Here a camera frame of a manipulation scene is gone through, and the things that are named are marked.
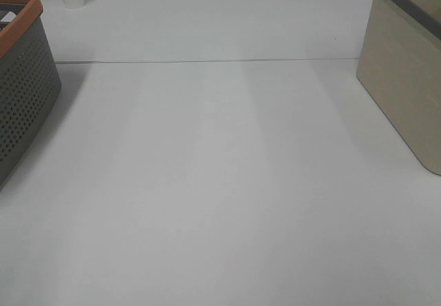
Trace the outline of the beige bin grey rim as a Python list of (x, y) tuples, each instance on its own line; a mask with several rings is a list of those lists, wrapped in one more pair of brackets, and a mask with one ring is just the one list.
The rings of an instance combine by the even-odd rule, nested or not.
[(440, 0), (373, 0), (356, 77), (420, 164), (440, 174)]

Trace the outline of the grey perforated basket orange rim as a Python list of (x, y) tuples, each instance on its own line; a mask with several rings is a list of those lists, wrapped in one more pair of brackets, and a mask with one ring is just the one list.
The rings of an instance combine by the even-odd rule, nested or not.
[(41, 0), (1, 0), (1, 183), (31, 146), (61, 90)]

